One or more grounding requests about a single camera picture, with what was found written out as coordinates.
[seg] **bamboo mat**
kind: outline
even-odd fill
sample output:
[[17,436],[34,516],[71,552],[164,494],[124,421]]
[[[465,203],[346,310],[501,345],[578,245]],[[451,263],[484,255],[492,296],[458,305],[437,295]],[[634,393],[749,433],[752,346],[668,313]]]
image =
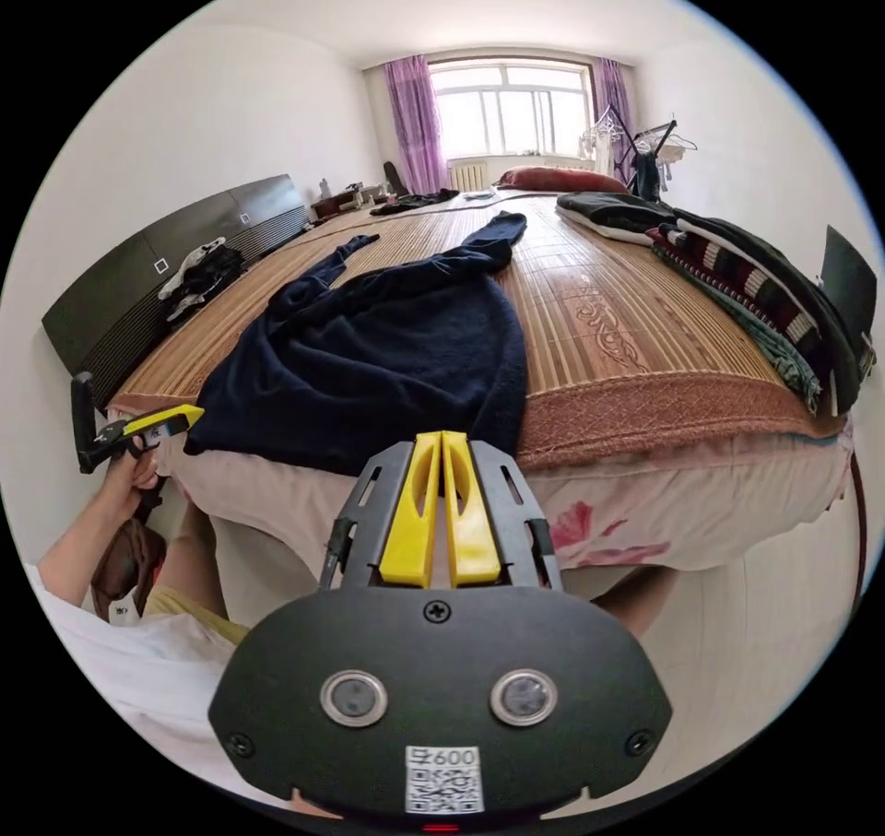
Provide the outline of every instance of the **bamboo mat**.
[[809,415],[740,327],[649,250],[579,228],[555,206],[555,196],[507,192],[482,206],[333,219],[254,265],[167,338],[112,402],[130,411],[194,402],[268,298],[358,233],[380,239],[350,257],[336,286],[452,248],[505,209],[528,219],[497,277],[525,334],[523,469],[742,433],[822,438],[841,429],[842,419]]

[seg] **radiator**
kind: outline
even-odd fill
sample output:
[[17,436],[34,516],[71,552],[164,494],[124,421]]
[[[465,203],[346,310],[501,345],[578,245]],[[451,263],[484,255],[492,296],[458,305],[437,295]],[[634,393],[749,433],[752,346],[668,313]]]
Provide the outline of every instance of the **radiator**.
[[489,180],[485,163],[456,163],[449,167],[449,183],[456,191],[481,191]]

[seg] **white floor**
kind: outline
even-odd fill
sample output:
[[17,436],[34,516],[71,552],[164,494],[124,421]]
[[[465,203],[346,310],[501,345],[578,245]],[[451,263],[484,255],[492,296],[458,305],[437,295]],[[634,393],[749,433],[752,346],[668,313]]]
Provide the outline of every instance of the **white floor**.
[[[183,510],[174,491],[151,524],[172,537]],[[230,616],[253,625],[315,586],[301,560],[275,539],[215,521],[218,563]],[[437,546],[444,556],[444,544]],[[744,559],[683,574],[643,645],[673,704],[674,716],[648,768],[633,784],[558,814],[617,804],[692,774],[769,724],[814,675],[841,635],[857,567],[851,495],[814,525],[756,546]],[[434,583],[444,571],[438,559]],[[566,572],[585,598],[606,590],[623,569]]]

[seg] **red pillow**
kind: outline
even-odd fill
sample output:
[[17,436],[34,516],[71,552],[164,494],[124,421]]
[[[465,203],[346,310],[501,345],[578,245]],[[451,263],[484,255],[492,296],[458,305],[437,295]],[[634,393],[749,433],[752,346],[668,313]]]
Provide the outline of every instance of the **red pillow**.
[[499,188],[522,191],[612,191],[629,194],[627,186],[610,175],[590,170],[558,170],[552,166],[517,166],[505,172]]

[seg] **bed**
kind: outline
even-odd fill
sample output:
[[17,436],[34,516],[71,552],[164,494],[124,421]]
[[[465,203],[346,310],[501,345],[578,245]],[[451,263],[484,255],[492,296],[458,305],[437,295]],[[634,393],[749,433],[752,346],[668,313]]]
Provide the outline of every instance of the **bed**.
[[[337,286],[456,246],[504,202],[528,219],[497,277],[528,357],[517,462],[563,569],[706,569],[814,521],[844,493],[850,422],[812,417],[721,309],[647,248],[557,213],[555,194],[335,218],[254,264],[155,347],[109,415],[195,402],[268,297],[353,235],[380,239],[352,256]],[[159,470],[210,515],[279,538],[315,574],[354,482],[250,455],[185,455],[181,438],[163,443]]]

